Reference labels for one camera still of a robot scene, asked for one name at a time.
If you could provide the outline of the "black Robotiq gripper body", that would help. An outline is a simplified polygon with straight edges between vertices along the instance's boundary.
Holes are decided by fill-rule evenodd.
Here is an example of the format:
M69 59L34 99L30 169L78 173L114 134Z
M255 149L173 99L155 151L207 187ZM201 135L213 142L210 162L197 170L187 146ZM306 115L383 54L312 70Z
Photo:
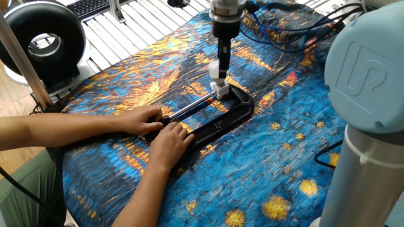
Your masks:
M212 34L218 39L218 46L222 42L230 42L238 36L241 27L242 15L222 16L215 13L210 13L212 20Z

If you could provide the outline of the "person's left hand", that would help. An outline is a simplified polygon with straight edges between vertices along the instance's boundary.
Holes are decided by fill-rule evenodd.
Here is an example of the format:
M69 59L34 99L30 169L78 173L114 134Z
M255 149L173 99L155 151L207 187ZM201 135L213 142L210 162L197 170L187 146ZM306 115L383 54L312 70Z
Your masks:
M143 135L163 127L160 122L162 110L158 106L140 106L128 112L114 116L117 132Z

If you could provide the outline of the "person's right hand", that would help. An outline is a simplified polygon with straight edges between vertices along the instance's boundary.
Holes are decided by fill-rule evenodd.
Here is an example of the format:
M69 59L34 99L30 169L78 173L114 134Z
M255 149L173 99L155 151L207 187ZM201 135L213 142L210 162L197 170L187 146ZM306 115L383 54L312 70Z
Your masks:
M149 147L148 167L171 171L194 138L195 135L189 134L182 125L171 122L152 141Z

